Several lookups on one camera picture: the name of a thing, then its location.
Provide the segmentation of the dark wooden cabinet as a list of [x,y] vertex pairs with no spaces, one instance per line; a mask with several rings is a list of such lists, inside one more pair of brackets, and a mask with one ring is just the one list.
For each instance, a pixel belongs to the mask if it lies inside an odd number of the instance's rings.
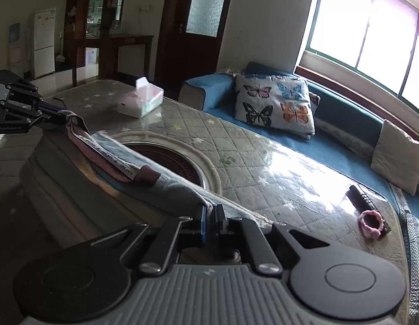
[[63,56],[76,86],[77,70],[87,61],[86,50],[99,52],[99,78],[129,80],[118,70],[119,51],[126,46],[143,46],[143,75],[149,77],[153,36],[121,31],[125,0],[66,0]]

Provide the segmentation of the butterfly print pillow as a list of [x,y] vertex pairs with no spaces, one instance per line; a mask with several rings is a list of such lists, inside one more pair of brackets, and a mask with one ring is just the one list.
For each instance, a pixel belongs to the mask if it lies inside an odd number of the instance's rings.
[[305,80],[280,75],[246,74],[235,79],[235,119],[306,139],[315,135],[310,93]]

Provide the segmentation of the window with green frame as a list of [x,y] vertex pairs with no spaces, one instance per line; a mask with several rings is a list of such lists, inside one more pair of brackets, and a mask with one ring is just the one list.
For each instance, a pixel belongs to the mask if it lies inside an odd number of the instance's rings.
[[300,65],[419,113],[419,10],[405,0],[317,0]]

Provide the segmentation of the dark door with glass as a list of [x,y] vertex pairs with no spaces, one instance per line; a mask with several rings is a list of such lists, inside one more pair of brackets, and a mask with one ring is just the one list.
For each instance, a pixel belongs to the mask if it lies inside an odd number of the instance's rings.
[[216,71],[231,0],[165,0],[154,72],[177,98],[182,84]]

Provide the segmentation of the black remote control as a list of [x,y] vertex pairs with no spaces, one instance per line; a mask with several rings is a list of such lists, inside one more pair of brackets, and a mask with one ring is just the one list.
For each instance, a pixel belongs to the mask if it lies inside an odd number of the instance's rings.
[[[381,214],[381,212],[376,208],[373,201],[369,198],[366,192],[359,185],[351,185],[349,191],[347,192],[347,196],[356,208],[357,212],[359,213],[359,216],[365,210],[376,210]],[[379,239],[385,237],[390,231],[391,228],[389,227],[388,222],[384,218],[384,230],[382,231],[381,237]]]

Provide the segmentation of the quilted grey table cover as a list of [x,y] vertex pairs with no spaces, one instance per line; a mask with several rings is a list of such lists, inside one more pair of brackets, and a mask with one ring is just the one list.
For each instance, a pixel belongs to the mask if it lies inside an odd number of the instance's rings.
[[[203,246],[183,249],[164,274],[140,273],[145,236],[176,216],[143,221],[139,209],[148,205],[92,183],[64,153],[63,132],[43,123],[2,134],[22,145],[40,136],[21,182],[62,246],[14,278],[25,324],[419,324],[419,223],[401,190],[388,201],[301,153],[171,100],[128,118],[115,102],[130,91],[97,81],[43,101],[80,116],[100,144],[104,134],[193,160],[208,183],[202,189],[270,220],[260,228],[282,274],[256,274],[235,256],[216,256],[212,212]],[[385,237],[361,235],[347,196],[354,184],[388,222]]]

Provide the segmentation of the blue sofa bench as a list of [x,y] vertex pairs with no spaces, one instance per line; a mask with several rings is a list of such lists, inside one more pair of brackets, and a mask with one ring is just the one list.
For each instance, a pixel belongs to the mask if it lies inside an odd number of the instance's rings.
[[[306,139],[280,129],[249,125],[235,119],[235,79],[238,75],[292,76],[281,70],[249,62],[242,73],[227,71],[186,80],[178,100],[241,127],[273,139],[378,191],[391,202],[394,186],[371,168],[372,154],[384,120],[359,103],[312,80],[307,80],[315,135]],[[414,196],[402,190],[408,208],[419,220],[419,183]]]

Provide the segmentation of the white refrigerator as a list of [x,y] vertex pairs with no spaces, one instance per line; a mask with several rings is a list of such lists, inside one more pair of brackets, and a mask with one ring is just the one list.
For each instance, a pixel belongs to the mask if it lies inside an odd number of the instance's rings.
[[37,11],[33,16],[30,37],[30,71],[34,79],[55,72],[54,34],[56,16],[56,8]]

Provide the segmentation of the beige cushion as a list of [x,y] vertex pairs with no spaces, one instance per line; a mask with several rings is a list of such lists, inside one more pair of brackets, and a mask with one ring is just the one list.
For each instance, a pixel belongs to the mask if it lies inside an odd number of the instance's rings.
[[370,166],[390,183],[414,196],[419,183],[419,142],[384,120]]

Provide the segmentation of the white tissue box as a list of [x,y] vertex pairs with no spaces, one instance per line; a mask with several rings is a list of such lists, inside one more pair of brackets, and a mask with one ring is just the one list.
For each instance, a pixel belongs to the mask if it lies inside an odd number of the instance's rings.
[[143,118],[163,102],[164,90],[150,83],[146,77],[136,80],[134,90],[119,97],[117,111],[133,118]]

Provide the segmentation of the striped blue beige sweater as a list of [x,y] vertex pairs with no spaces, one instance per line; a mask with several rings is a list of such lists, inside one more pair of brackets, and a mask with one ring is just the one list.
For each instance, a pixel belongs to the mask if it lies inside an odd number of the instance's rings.
[[145,222],[159,221],[159,214],[195,217],[200,211],[206,216],[219,202],[227,203],[231,218],[252,219],[261,228],[270,225],[265,217],[186,182],[104,134],[100,135],[103,143],[96,142],[84,120],[72,111],[59,109],[45,115],[44,121],[63,132],[64,153],[87,179],[113,197],[129,193],[132,199],[148,205],[139,209],[139,218]]

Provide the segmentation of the pink hair scrunchie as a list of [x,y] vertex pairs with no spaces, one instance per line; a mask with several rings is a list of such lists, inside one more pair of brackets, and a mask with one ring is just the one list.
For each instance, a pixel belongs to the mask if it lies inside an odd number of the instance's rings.
[[376,210],[365,210],[358,218],[359,228],[364,238],[378,240],[384,230],[384,218]]

